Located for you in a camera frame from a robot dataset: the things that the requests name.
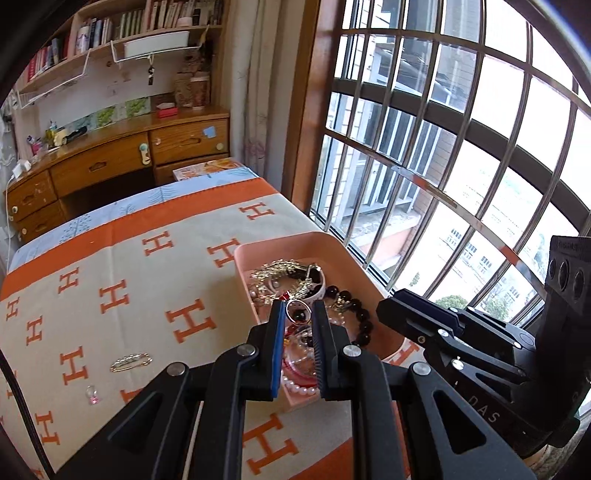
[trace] white wall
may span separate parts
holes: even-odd
[[[277,190],[281,189],[291,90],[303,14],[303,0],[282,0],[271,73],[267,120],[267,165],[265,166],[265,178]]]
[[[110,56],[92,59],[91,53],[87,76],[37,102],[37,136],[48,128],[50,120],[62,127],[97,110],[126,100],[172,92],[173,74],[178,71],[183,54],[172,52],[155,56],[152,86],[148,86],[148,60],[130,60],[121,64],[121,69],[110,60]],[[58,79],[43,88],[51,88],[66,78],[67,76]],[[33,120],[34,109],[35,107],[32,107],[23,111],[23,116],[32,121],[31,125],[37,123]]]

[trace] white curtain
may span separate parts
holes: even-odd
[[[230,151],[260,176],[280,7],[281,0],[233,0],[228,13],[222,103],[230,108]]]
[[[5,190],[8,179],[12,175],[12,169],[17,163],[17,150],[14,144],[13,125],[5,120],[13,117],[16,108],[16,98],[11,92],[2,108],[0,108],[0,192],[2,192],[1,212],[0,212],[0,284],[4,281],[7,273],[7,258],[10,250],[10,258],[14,256],[20,242],[15,236],[15,232],[7,226],[6,214],[6,196]],[[10,247],[8,245],[8,235],[12,236]]]

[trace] orange stripe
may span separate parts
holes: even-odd
[[[4,280],[0,300],[82,258],[185,218],[271,195],[263,179],[249,179],[184,195],[89,230],[20,266]]]
[[[501,253],[505,256],[505,258],[509,261],[511,265],[517,265],[517,262],[519,261],[519,256],[510,247],[504,245],[501,248]]]

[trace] silver ring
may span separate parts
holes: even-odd
[[[291,318],[289,308],[294,303],[298,303],[302,306],[303,310],[306,313],[305,320],[294,320],[293,318]],[[306,302],[298,300],[298,299],[291,299],[291,300],[287,300],[287,303],[285,304],[285,315],[287,316],[287,319],[295,325],[306,325],[306,324],[310,323],[310,321],[312,319],[312,310],[310,310],[310,307],[308,307],[308,304]]]

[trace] bedspread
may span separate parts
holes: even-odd
[[[235,278],[237,245],[313,229],[238,168],[116,202],[21,248],[0,293],[0,348],[53,468],[169,363],[212,362],[246,339],[252,323]],[[143,352],[153,358],[148,366],[110,372],[118,358]],[[97,404],[86,397],[89,385]],[[281,397],[247,404],[242,477],[350,478],[348,403],[284,409]],[[0,421],[46,478],[4,380]]]

